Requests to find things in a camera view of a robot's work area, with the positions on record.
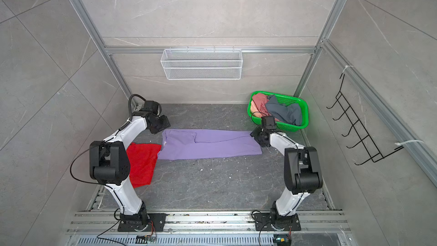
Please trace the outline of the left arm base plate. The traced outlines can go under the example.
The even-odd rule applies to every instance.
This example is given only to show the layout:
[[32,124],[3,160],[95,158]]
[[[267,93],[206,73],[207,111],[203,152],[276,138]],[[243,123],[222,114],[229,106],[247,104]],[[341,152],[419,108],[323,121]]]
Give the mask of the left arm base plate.
[[118,232],[151,232],[152,229],[162,232],[166,221],[166,214],[121,214],[119,217]]

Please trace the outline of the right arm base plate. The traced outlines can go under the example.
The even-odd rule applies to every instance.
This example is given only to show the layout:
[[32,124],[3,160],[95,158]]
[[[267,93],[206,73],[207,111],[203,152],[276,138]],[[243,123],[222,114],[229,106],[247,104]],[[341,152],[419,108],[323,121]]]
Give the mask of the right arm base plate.
[[292,216],[276,216],[269,213],[254,213],[251,215],[255,222],[256,231],[301,231],[297,214]]

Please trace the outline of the purple t shirt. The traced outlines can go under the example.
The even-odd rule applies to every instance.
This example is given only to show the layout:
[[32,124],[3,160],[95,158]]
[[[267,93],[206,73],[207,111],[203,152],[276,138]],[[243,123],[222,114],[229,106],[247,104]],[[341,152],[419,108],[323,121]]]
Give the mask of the purple t shirt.
[[260,145],[250,131],[166,129],[162,133],[160,160],[189,160],[258,156]]

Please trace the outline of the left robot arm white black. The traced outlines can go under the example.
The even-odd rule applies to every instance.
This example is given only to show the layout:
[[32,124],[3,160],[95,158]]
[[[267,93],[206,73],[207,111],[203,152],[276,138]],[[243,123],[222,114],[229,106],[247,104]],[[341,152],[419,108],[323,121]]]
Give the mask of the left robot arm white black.
[[149,214],[130,181],[131,164],[127,148],[144,130],[156,134],[170,127],[165,115],[137,111],[126,123],[89,148],[90,177],[105,186],[119,206],[119,232],[163,231],[166,214]]

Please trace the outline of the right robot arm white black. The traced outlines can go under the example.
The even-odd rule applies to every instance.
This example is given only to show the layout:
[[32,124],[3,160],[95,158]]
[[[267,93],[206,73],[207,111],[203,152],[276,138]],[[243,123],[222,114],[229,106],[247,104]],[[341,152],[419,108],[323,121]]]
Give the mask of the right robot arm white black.
[[285,189],[273,203],[268,214],[258,212],[252,214],[257,224],[256,229],[258,231],[301,230],[297,209],[310,194],[323,187],[317,150],[295,142],[286,133],[276,129],[256,128],[251,136],[261,147],[273,147],[284,156]]

